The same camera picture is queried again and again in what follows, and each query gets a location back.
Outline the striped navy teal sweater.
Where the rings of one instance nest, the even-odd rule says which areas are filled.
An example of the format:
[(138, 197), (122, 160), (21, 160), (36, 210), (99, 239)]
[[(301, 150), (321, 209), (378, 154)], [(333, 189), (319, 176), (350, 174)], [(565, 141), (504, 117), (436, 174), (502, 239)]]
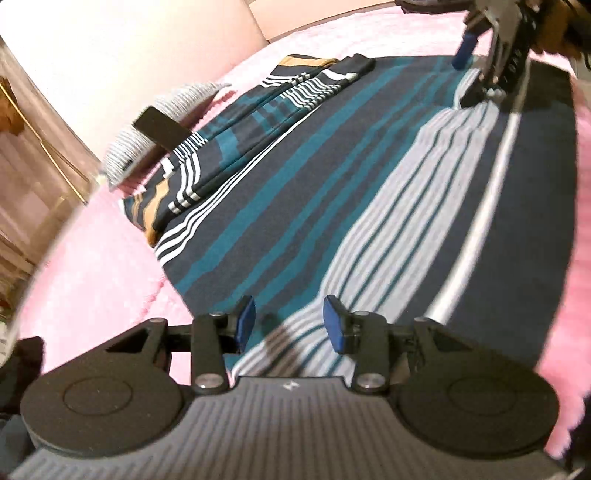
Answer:
[(290, 55), (123, 202), (192, 314), (256, 300), (235, 376), (349, 376), (325, 297), (538, 363), (574, 243), (570, 75), (502, 102), (445, 56)]

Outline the gold metal clothes rack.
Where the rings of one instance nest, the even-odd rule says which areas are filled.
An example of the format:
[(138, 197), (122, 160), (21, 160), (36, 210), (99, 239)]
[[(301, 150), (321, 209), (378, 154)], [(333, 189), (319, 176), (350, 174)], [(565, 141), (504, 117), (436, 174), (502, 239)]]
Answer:
[(76, 167), (64, 154), (62, 154), (49, 140), (47, 140), (38, 130), (37, 128), (29, 121), (26, 115), (23, 113), (21, 108), (18, 105), (18, 101), (16, 96), (12, 91), (12, 87), (10, 82), (7, 78), (1, 77), (1, 93), (10, 105), (9, 111), (14, 112), (20, 122), (31, 131), (34, 137), (37, 139), (39, 146), (41, 147), (43, 153), (49, 160), (50, 164), (53, 168), (57, 171), (59, 176), (65, 181), (66, 185), (72, 191), (74, 196), (83, 204), (87, 205), (88, 200), (82, 194), (82, 192), (74, 185), (73, 181), (69, 178), (69, 176), (65, 173), (62, 167), (58, 164), (57, 159), (61, 161), (62, 164), (67, 166), (70, 170), (72, 170), (79, 178), (84, 180), (87, 184), (90, 183), (89, 178), (78, 168)]

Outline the grey knit pouch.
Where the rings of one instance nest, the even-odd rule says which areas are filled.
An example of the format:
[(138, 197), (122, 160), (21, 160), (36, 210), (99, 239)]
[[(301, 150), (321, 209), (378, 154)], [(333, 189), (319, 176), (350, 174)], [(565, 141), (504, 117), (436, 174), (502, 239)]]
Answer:
[(228, 83), (193, 83), (154, 101), (113, 140), (102, 161), (111, 190), (130, 176), (172, 152), (185, 140), (217, 93)]

